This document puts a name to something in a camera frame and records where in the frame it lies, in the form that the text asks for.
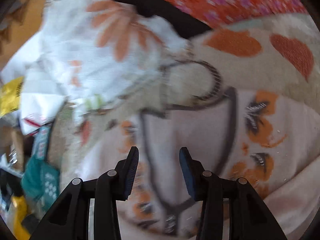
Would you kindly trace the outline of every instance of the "teal bag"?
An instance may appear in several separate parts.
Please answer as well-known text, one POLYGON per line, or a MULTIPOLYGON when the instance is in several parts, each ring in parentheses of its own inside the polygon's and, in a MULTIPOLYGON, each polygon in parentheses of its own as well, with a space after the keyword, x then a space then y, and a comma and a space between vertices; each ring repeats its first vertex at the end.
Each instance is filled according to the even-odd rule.
POLYGON ((21 186, 26 197, 40 202, 48 211, 59 196, 60 173, 46 161, 51 125, 40 127, 32 147, 32 156, 26 165, 21 186))

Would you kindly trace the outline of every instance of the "orange flower print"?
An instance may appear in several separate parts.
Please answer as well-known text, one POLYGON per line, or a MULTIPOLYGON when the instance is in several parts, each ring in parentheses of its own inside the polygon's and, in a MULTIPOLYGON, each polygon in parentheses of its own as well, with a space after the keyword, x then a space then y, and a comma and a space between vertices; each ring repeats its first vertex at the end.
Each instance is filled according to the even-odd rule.
POLYGON ((108 22, 107 27, 100 32, 97 47, 104 47, 115 42, 114 57, 121 62, 128 55, 130 41, 136 36, 140 47, 148 52, 148 39, 153 39, 161 47, 163 42, 152 31, 138 23, 138 15, 132 10, 122 7, 112 0, 97 1, 89 5, 87 12, 102 12, 93 17, 92 28, 98 28, 108 22))
POLYGON ((249 153, 249 145, 247 143, 242 143, 241 150, 243 151, 245 156, 248 155, 248 153, 249 153))
POLYGON ((274 137, 272 124, 263 116, 272 115, 276 111, 276 100, 278 95, 258 91, 254 100, 247 106, 245 114, 247 135, 250 141, 259 143, 265 148, 274 148, 284 141, 287 135, 282 136, 277 141, 274 137))
POLYGON ((213 32, 204 44, 238 57, 252 57, 262 51, 262 46, 249 36, 249 31, 234 32, 220 29, 213 32))
POLYGON ((229 179, 246 178, 260 197, 265 198, 269 192, 266 182, 273 172, 274 160, 267 153, 255 153, 250 157, 254 161, 254 168, 248 168, 245 162, 238 162, 230 170, 229 179))
POLYGON ((84 146, 87 144, 90 133, 92 131, 91 123, 89 121, 84 121, 82 127, 81 127, 81 146, 84 146))
POLYGON ((132 210, 137 219, 150 220, 153 218, 153 206, 151 204, 151 194, 143 184, 144 172, 145 165, 143 163, 139 163, 132 188, 131 200, 135 201, 132 210))
POLYGON ((77 74, 81 71, 82 62, 80 60, 72 60, 69 64, 74 68, 73 73, 74 76, 71 78, 71 84, 75 87, 81 87, 80 81, 77 77, 77 74))
POLYGON ((123 121, 121 123, 121 133, 125 136, 124 145, 118 149, 120 153, 128 153, 132 146, 136 145, 136 126, 130 121, 123 121))

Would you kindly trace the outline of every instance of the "plastic bag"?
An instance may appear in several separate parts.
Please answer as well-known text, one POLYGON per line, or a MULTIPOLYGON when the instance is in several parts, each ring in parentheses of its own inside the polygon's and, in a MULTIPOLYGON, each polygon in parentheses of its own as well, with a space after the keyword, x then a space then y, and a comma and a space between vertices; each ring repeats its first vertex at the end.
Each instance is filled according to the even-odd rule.
POLYGON ((1 88, 0 117, 18 110, 23 77, 11 80, 1 88))
POLYGON ((20 125, 24 135, 51 123, 64 103, 65 94, 43 68, 43 61, 33 63, 26 72, 21 93, 20 125))

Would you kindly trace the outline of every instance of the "white fabric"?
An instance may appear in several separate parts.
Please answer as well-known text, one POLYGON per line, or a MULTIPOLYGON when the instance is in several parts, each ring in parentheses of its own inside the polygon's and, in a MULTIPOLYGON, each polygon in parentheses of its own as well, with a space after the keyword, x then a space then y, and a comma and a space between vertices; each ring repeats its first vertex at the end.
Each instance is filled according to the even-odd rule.
MULTIPOLYGON (((93 28, 92 18, 112 9, 88 12, 87 7, 94 2, 108 0, 52 1, 44 11, 42 26, 45 66, 53 79, 61 84, 69 100, 79 106, 85 104, 87 110, 110 109, 121 101, 118 96, 131 93, 160 75, 162 46, 150 37, 147 38, 148 51, 144 51, 138 44, 137 32, 130 32, 128 54, 120 61, 115 60, 115 41, 104 47, 97 46, 97 38, 113 23, 112 20, 119 17, 120 22, 126 21, 128 14, 132 13, 131 8, 123 6, 126 7, 123 15, 115 15, 98 28, 93 28), (77 70, 72 65, 74 61, 80 64, 77 70), (79 85, 74 85, 74 78, 79 85)), ((136 23, 145 25, 160 36, 170 52, 186 47, 186 40, 178 37, 164 19, 139 16, 136 23)))
POLYGON ((0 73, 3 83, 24 76, 26 68, 40 56, 41 32, 32 36, 9 60, 0 73))
POLYGON ((20 96, 21 131, 24 135, 54 120, 66 96, 44 70, 43 61, 34 62, 26 72, 20 96))
MULTIPOLYGON (((320 159, 317 156, 320 148, 320 143, 318 143, 320 116, 302 103, 279 96, 275 103, 276 112, 265 118, 273 125, 274 141, 283 135, 286 135, 286 138, 278 146, 272 148, 250 143, 250 154, 245 155, 242 153, 242 148, 243 142, 248 142, 245 126, 246 107, 255 98, 255 92, 237 90, 237 95, 236 138, 221 176, 229 179, 232 167, 239 162, 246 163, 247 171, 254 169, 256 164, 251 154, 268 154, 273 159, 272 175, 266 182, 261 180, 255 186, 268 187, 269 195, 265 203, 289 239, 298 239, 307 229, 313 218, 312 215, 318 208, 320 182, 317 181, 319 175, 317 167, 320 159)), ((145 172, 139 175, 138 182, 135 181, 129 200, 117 204, 119 215, 127 221, 121 223, 140 221, 135 212, 136 203, 142 201, 139 197, 139 189, 136 188, 138 185, 151 196, 152 220, 159 220, 155 229, 163 230, 165 212, 152 190, 149 169, 155 171, 155 181, 165 201, 176 205, 188 199, 178 160, 179 149, 183 146, 188 147, 192 157, 200 160, 205 169, 214 170, 222 155, 222 146, 228 130, 227 124, 230 118, 228 105, 228 101, 225 101, 201 111, 174 110, 168 113, 166 119, 146 115, 145 129, 148 139, 143 135, 140 117, 133 116, 129 119, 135 131, 135 145, 140 152, 139 162, 145 172), (145 152, 146 140, 153 167, 148 166, 145 152)), ((78 168, 73 171, 73 176, 83 180, 94 179, 114 168, 118 160, 124 159, 126 153, 122 149, 129 135, 123 133, 122 129, 118 125, 106 131, 95 147, 86 154, 78 168)), ((61 187, 64 188, 69 181, 64 181, 63 176, 61 179, 61 187)), ((181 214, 179 236, 183 236, 186 229, 194 226, 200 215, 199 210, 200 206, 195 205, 181 214)), ((142 232, 132 225, 128 226, 128 229, 123 227, 122 230, 124 240, 132 239, 129 237, 130 234, 132 237, 141 237, 140 239, 143 240, 158 239, 158 237, 159 239, 171 239, 168 236, 142 232)))

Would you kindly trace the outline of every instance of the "black fabric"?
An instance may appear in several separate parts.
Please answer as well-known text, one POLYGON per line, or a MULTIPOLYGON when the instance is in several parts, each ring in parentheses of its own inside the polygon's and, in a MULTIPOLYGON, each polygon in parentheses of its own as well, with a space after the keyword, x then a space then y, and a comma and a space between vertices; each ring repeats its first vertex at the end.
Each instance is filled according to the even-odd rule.
POLYGON ((176 32, 185 39, 189 39, 193 36, 211 30, 207 24, 193 18, 187 13, 180 11, 178 8, 165 0, 115 1, 135 5, 138 14, 144 17, 158 15, 166 19, 175 28, 176 32))

